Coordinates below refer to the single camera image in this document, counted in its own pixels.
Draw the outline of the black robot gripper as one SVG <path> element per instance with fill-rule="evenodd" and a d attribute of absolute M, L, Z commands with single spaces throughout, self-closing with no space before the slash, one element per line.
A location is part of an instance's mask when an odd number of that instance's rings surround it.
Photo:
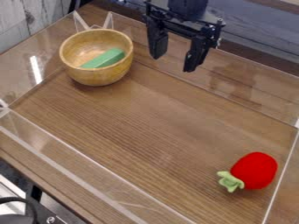
<path fill-rule="evenodd" d="M 145 5 L 153 58 L 158 60 L 167 52 L 169 32 L 193 38 L 184 71 L 194 72 L 206 59 L 210 47 L 217 48 L 221 44 L 225 20 L 208 11 L 209 0 L 145 0 Z"/>

